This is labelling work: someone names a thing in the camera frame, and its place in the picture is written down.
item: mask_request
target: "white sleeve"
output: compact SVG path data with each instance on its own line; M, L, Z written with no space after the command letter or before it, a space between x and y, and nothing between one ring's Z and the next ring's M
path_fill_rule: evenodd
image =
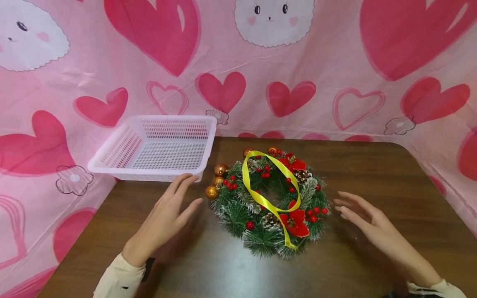
M446 282L444 279L430 288L421 288L414 283L407 283L409 293L426 297L426 295L436 295L442 298L466 298L464 293L453 285Z
M93 298L133 298L145 270L145 264L134 267L119 254L101 277Z

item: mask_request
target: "person's left hand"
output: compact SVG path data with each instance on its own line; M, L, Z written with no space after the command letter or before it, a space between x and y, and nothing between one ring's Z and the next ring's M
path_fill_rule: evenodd
M179 214L188 187L199 177L183 174L174 179L137 233L123 249L123 258L141 267L149 256L182 229L203 199L196 199Z

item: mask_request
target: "pink fabric backdrop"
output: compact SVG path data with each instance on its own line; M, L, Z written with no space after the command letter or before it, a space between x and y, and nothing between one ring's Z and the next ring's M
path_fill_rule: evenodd
M477 0L0 1L0 298L38 294L115 184L86 164L137 114L398 143L477 235L476 19Z

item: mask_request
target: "christmas wreath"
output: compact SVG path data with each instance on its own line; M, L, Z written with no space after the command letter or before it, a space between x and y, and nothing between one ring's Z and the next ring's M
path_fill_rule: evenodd
M247 148L243 162L218 164L206 195L221 224L253 255L291 259L320 238L329 203L324 182L304 161L275 147L268 153Z

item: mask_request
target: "mesh basket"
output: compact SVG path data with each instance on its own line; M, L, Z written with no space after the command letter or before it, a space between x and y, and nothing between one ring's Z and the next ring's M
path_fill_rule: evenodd
M217 119L212 116L141 115L129 118L88 164L93 173L121 180L172 181L206 168Z

